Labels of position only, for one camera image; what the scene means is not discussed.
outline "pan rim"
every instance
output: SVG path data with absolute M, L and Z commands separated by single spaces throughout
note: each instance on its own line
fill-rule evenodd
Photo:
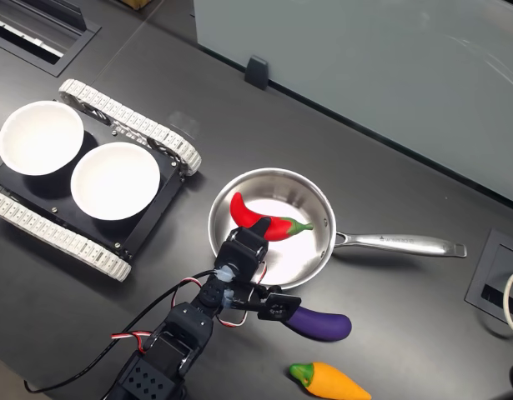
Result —
M 215 246 L 214 246 L 213 227 L 214 227 L 214 224 L 215 224 L 214 215 L 217 212 L 217 208 L 219 207 L 219 203 L 221 202 L 221 200 L 240 181 L 243 181 L 246 178 L 250 178 L 253 175 L 259 175 L 259 174 L 262 174 L 262 173 L 282 174 L 282 175 L 285 175 L 286 177 L 291 177 L 291 178 L 294 178 L 294 179 L 298 180 L 299 182 L 302 182 L 309 190 L 311 190 L 312 192 L 314 192 L 316 194 L 316 196 L 319 198 L 319 200 L 321 201 L 323 206 L 326 208 L 326 211 L 327 211 L 327 214 L 328 214 L 329 230 L 330 230 L 329 242 L 328 242 L 327 248 L 325 250 L 325 254 L 319 260 L 319 264 L 317 265 L 317 267 L 315 267 L 310 273 L 308 273 L 307 275 L 305 275 L 304 277 L 302 277 L 300 279 L 297 279 L 297 280 L 295 280 L 293 282 L 288 282 L 286 284 L 280 285 L 284 290 L 295 288 L 295 287 L 297 287 L 299 285 L 302 285 L 303 283 L 308 282 L 310 279 L 315 277 L 315 275 L 317 275 L 324 268 L 326 263 L 329 261 L 330 256 L 332 255 L 332 252 L 334 250 L 335 241 L 336 241 L 336 231 L 337 231 L 337 228 L 336 228 L 336 221 L 335 221 L 334 210 L 332 209 L 332 206 L 330 205 L 330 202 L 327 199 L 327 197 L 324 195 L 323 191 L 321 191 L 321 189 L 319 189 L 319 187 L 317 185 L 315 185 L 312 181 L 310 181 L 307 177 L 305 177 L 305 176 L 303 176 L 303 175 L 301 175 L 301 174 L 299 174 L 297 172 L 290 171 L 289 169 L 276 168 L 276 167 L 272 167 L 272 168 L 271 167 L 267 167 L 267 168 L 253 169 L 251 171 L 242 173 L 241 175 L 238 175 L 237 177 L 232 179 L 230 182 L 228 182 L 221 189 L 219 194 L 214 199 L 212 207 L 210 208 L 209 216 L 208 216 L 208 240 L 209 240 L 209 244 L 210 244 L 210 246 L 212 248 L 212 251 L 214 252 L 214 256 L 217 257 L 219 249 L 215 248 Z

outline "desk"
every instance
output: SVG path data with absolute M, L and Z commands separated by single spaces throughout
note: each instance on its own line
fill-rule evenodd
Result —
M 189 399 L 308 398 L 285 369 L 312 361 L 335 365 L 378 399 L 504 398 L 513 340 L 483 324 L 500 334 L 509 329 L 464 297 L 490 229 L 513 237 L 513 211 L 279 92 L 251 87 L 239 72 L 173 37 L 163 6 L 131 38 L 140 22 L 127 29 L 130 39 L 115 59 L 108 53 L 124 43 L 110 42 L 109 29 L 130 17 L 119 9 L 100 13 L 105 36 L 59 79 L 0 50 L 0 124 L 19 105 L 54 98 L 74 73 L 159 123 L 182 121 L 204 160 L 124 283 L 0 220 L 0 359 L 39 386 L 74 375 L 160 293 L 211 267 L 207 220 L 219 190 L 240 173 L 277 167 L 316 183 L 345 232 L 443 237 L 465 243 L 469 256 L 336 251 L 322 273 L 290 292 L 307 308 L 348 315 L 350 337 L 312 342 L 254 315 L 237 329 L 216 324 L 187 376 Z M 95 56 L 103 61 L 92 65 Z M 187 287 L 179 301 L 193 295 Z M 155 328 L 167 312 L 168 302 L 138 328 Z M 86 377 L 48 395 L 99 398 L 133 349 L 133 341 L 120 343 Z

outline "saucepan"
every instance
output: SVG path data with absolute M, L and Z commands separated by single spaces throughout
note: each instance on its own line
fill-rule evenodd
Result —
M 311 231 L 281 242 L 269 242 L 265 258 L 268 271 L 263 285 L 289 289 L 306 283 L 323 269 L 335 248 L 346 246 L 431 257 L 463 258 L 467 255 L 463 244 L 436 237 L 338 232 L 329 201 L 309 179 L 285 169 L 262 168 L 238 176 L 215 199 L 209 214 L 208 234 L 216 256 L 221 243 L 237 227 L 229 210 L 236 192 L 240 192 L 247 207 L 257 213 L 314 225 Z

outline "pan handle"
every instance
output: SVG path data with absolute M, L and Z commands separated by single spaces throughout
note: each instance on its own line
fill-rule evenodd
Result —
M 349 235 L 342 232 L 336 232 L 336 234 L 344 239 L 342 243 L 335 245 L 336 248 L 361 246 L 419 256 L 460 258 L 467 256 L 465 245 L 436 237 L 399 234 Z

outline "red pepper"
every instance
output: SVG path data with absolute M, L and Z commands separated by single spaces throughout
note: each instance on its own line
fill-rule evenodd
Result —
M 311 231 L 314 225 L 311 223 L 302 224 L 295 221 L 293 218 L 287 217 L 272 217 L 270 215 L 261 215 L 256 212 L 250 211 L 243 201 L 240 192 L 236 192 L 230 202 L 230 215 L 240 227 L 250 228 L 262 217 L 270 217 L 271 225 L 267 229 L 264 238 L 276 242 L 291 238 L 292 236 L 304 230 Z

